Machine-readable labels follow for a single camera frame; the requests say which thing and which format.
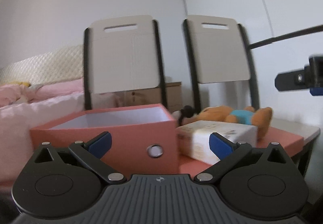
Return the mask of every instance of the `headboard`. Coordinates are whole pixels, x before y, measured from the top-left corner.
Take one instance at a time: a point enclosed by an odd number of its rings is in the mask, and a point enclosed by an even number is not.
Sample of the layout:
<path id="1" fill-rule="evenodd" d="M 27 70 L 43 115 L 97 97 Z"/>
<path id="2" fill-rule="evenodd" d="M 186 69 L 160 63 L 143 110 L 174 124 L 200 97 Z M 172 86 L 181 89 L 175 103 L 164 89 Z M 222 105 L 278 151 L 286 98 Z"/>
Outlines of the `headboard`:
<path id="1" fill-rule="evenodd" d="M 83 77 L 83 45 L 63 47 L 0 69 L 0 85 L 13 81 L 54 84 Z"/>

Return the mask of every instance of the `teddy bear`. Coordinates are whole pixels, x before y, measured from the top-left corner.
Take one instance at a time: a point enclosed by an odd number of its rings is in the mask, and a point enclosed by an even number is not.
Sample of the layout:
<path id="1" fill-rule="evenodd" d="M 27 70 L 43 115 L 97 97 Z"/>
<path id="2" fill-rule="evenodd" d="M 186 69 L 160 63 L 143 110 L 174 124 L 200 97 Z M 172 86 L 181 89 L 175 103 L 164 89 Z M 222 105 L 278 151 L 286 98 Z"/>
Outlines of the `teddy bear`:
<path id="1" fill-rule="evenodd" d="M 186 118 L 182 125 L 198 120 L 221 121 L 228 123 L 239 123 L 258 127 L 258 139 L 262 139 L 269 128 L 273 110 L 270 107 L 260 108 L 257 111 L 252 106 L 247 106 L 243 110 L 234 110 L 229 106 L 207 107 L 198 115 Z"/>

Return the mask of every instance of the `open box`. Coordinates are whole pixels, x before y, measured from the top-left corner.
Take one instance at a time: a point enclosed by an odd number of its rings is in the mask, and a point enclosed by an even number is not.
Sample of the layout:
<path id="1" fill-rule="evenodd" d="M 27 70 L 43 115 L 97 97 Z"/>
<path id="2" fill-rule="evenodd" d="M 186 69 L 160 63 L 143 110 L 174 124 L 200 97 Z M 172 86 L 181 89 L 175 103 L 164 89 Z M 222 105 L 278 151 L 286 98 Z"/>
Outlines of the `open box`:
<path id="1" fill-rule="evenodd" d="M 30 130 L 33 147 L 50 142 L 67 147 L 87 142 L 104 131 L 112 135 L 112 148 L 101 159 L 127 177 L 131 174 L 177 174 L 179 154 L 176 121 L 160 104 L 74 113 Z M 158 145 L 162 155 L 152 157 L 151 147 Z"/>

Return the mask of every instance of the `round hole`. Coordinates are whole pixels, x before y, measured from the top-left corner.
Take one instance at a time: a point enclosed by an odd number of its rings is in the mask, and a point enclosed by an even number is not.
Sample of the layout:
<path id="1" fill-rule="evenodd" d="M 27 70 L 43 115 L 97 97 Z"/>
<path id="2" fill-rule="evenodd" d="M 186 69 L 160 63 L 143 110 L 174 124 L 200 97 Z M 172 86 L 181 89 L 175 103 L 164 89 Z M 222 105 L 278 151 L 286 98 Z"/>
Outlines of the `round hole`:
<path id="1" fill-rule="evenodd" d="M 148 155 L 153 158 L 158 158 L 163 154 L 163 148 L 160 145 L 154 144 L 147 148 Z"/>

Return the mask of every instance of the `wall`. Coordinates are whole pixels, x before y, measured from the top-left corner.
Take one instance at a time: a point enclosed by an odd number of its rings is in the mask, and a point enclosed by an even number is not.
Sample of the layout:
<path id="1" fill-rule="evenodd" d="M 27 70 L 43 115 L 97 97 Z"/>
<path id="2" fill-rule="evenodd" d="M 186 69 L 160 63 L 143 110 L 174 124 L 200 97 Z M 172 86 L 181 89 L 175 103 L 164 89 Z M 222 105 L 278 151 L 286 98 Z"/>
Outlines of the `wall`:
<path id="1" fill-rule="evenodd" d="M 191 104 L 183 0 L 0 0 L 0 66 L 83 43 L 95 20 L 142 14 L 159 21 L 165 75 L 182 81 L 183 103 Z"/>
<path id="2" fill-rule="evenodd" d="M 241 23 L 250 43 L 323 24 L 323 0 L 185 0 L 188 14 L 234 18 Z M 274 116 L 323 128 L 323 97 L 308 91 L 278 92 L 279 72 L 302 68 L 310 54 L 323 54 L 323 33 L 311 34 L 252 50 L 261 107 L 271 106 Z M 245 82 L 201 86 L 203 104 L 242 106 L 248 103 Z M 306 182 L 310 202 L 323 192 L 323 137 L 317 141 Z"/>

